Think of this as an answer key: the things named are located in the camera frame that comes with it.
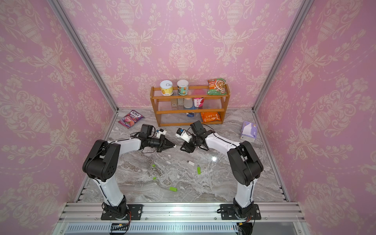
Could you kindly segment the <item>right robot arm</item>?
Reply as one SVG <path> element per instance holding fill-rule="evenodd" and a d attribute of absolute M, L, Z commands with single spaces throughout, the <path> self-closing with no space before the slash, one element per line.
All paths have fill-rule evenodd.
<path fill-rule="evenodd" d="M 254 203 L 256 182 L 263 172 L 263 164 L 252 145 L 248 141 L 233 142 L 212 130 L 194 135 L 179 128 L 176 136 L 184 140 L 181 151 L 192 153 L 196 148 L 205 151 L 214 149 L 228 157 L 231 171 L 238 182 L 233 200 L 235 214 L 240 219 L 251 219 L 257 211 Z"/>

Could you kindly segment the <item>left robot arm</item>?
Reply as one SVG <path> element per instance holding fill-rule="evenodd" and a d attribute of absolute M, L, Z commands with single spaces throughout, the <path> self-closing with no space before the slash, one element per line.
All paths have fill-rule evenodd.
<path fill-rule="evenodd" d="M 115 173 L 119 156 L 145 147 L 155 148 L 157 152 L 174 148 L 176 145 L 162 135 L 160 138 L 128 138 L 117 141 L 97 140 L 82 170 L 98 186 L 104 202 L 102 203 L 101 220 L 140 220 L 142 205 L 134 209 L 127 205 L 125 195 L 120 191 Z"/>

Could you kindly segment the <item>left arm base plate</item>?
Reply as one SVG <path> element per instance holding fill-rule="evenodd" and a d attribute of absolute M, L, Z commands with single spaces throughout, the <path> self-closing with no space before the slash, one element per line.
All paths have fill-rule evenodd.
<path fill-rule="evenodd" d="M 101 220 L 141 220 L 143 204 L 127 204 L 126 206 L 112 207 L 102 204 Z"/>

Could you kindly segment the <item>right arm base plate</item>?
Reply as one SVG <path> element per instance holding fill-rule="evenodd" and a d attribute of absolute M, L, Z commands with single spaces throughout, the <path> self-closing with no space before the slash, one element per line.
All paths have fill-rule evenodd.
<path fill-rule="evenodd" d="M 234 204 L 221 204 L 216 212 L 221 215 L 222 220 L 261 220 L 257 204 L 251 204 L 246 208 Z"/>

